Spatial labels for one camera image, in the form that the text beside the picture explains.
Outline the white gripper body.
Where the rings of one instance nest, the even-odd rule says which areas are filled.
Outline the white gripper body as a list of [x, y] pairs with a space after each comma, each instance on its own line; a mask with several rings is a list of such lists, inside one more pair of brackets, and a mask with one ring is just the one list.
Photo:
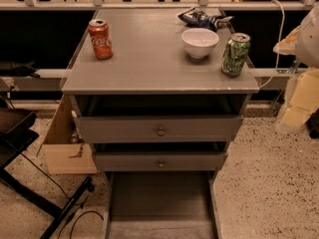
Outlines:
[[298, 130], [319, 110], [319, 69], [308, 68], [292, 77], [286, 87], [285, 102], [276, 121], [282, 133]]

